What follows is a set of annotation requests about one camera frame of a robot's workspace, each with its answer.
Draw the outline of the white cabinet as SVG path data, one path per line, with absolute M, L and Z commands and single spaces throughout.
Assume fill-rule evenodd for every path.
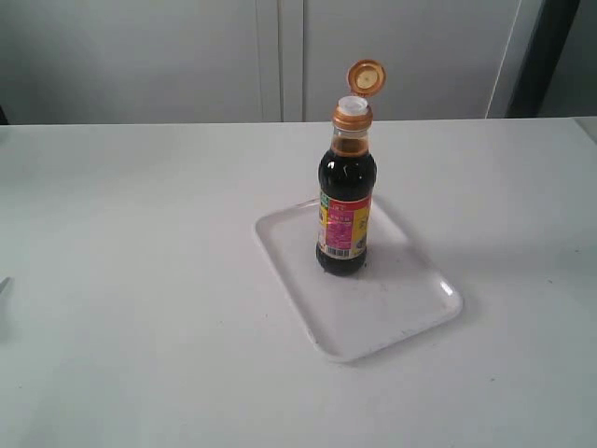
M 13 124 L 326 121 L 349 67 L 378 119 L 506 114 L 538 1 L 5 1 Z

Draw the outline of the soy sauce bottle gold cap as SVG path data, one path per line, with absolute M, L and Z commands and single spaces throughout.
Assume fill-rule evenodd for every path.
M 347 73 L 350 93 L 332 115 L 329 150 L 318 166 L 319 232 L 316 258 L 325 272 L 348 276 L 364 265 L 368 219 L 377 165 L 369 150 L 373 113 L 368 99 L 379 93 L 386 73 L 374 60 L 355 62 Z

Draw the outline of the black vertical post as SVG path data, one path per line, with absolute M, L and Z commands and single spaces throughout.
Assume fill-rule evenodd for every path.
M 533 118 L 539 113 L 580 3 L 580 0 L 542 3 L 507 106 L 508 119 Z

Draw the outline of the white plastic tray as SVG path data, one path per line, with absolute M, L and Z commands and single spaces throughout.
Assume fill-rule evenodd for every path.
M 457 317 L 463 297 L 388 214 L 372 202 L 365 264 L 326 273 L 315 257 L 316 199 L 259 218 L 255 233 L 314 347 L 348 363 Z

